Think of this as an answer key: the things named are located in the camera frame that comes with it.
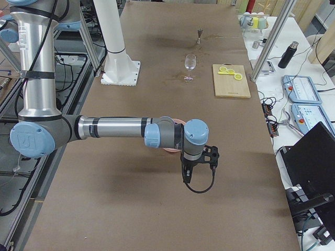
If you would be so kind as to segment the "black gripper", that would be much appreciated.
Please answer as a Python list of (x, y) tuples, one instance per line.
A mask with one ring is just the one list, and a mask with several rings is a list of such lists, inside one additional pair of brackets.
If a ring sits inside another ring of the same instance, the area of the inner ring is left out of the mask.
[(195, 163), (181, 156), (181, 164), (182, 164), (181, 173), (182, 173), (183, 183), (189, 184), (192, 179), (192, 172), (193, 172), (193, 167), (195, 166)]

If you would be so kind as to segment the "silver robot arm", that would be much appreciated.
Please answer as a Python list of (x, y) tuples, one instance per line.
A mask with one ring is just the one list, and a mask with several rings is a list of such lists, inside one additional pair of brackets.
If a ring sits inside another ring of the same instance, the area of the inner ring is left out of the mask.
[(81, 27), (79, 1), (10, 1), (18, 25), (23, 109), (10, 132), (20, 154), (40, 158), (89, 137), (142, 137), (148, 147), (181, 151), (182, 177), (189, 184), (199, 163), (217, 166), (217, 152), (207, 145), (209, 129), (193, 119), (176, 124), (169, 117), (86, 117), (63, 115), (56, 106), (53, 31), (58, 25)]

